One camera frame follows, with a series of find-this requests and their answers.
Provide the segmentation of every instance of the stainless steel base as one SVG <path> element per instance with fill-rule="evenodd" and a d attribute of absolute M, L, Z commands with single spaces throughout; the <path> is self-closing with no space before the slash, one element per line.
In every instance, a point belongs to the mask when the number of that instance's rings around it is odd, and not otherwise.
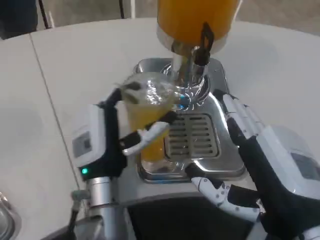
<path fill-rule="evenodd" d="M 161 72 L 171 63 L 170 58 L 148 58 L 135 67 L 136 73 Z M 215 89 L 229 92 L 221 63 L 211 58 L 208 66 L 210 93 L 205 101 L 192 104 L 187 110 L 178 110 L 179 119 L 166 137 L 166 158 L 158 162 L 137 161 L 140 177 L 148 183 L 188 181 L 184 168 L 195 163 L 217 179 L 238 179 L 246 171 L 231 141 L 225 115 L 212 94 Z"/>

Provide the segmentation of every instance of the orange juice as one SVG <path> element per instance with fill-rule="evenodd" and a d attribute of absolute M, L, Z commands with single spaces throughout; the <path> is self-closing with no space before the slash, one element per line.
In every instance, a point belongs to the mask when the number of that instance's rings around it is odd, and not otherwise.
<path fill-rule="evenodd" d="M 145 125 L 156 122 L 160 117 L 172 109 L 172 104 L 130 104 L 126 103 L 131 130 L 144 129 Z M 165 157 L 163 133 L 141 152 L 141 159 L 147 162 L 156 162 Z"/>
<path fill-rule="evenodd" d="M 203 23 L 207 22 L 214 40 L 230 30 L 238 0 L 158 0 L 158 24 L 182 43 L 199 46 Z"/>

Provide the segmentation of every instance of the metal grate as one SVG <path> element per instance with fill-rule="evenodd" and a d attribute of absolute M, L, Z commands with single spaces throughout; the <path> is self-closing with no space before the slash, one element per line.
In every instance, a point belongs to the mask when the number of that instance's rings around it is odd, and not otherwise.
<path fill-rule="evenodd" d="M 204 113 L 179 115 L 165 138 L 165 153 L 172 161 L 217 156 L 218 146 L 211 118 Z"/>

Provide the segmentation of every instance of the robotic finger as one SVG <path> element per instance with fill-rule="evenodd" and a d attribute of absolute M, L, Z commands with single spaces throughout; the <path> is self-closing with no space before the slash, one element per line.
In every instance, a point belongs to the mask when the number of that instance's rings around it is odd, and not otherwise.
<path fill-rule="evenodd" d="M 138 154 L 157 137 L 169 129 L 177 114 L 169 111 L 156 122 L 151 122 L 144 129 L 138 129 L 120 139 L 123 154 L 126 156 Z"/>
<path fill-rule="evenodd" d="M 222 180 L 212 179 L 194 163 L 185 169 L 192 183 L 212 204 L 222 211 L 238 218 L 255 223 L 261 212 L 257 204 L 257 191 L 235 186 Z"/>

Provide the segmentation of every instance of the green led light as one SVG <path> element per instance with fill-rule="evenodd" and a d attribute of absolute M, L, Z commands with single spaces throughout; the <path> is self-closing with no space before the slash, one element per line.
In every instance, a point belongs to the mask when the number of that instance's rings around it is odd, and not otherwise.
<path fill-rule="evenodd" d="M 87 174 L 88 173 L 88 168 L 83 168 L 82 169 L 82 174 Z"/>

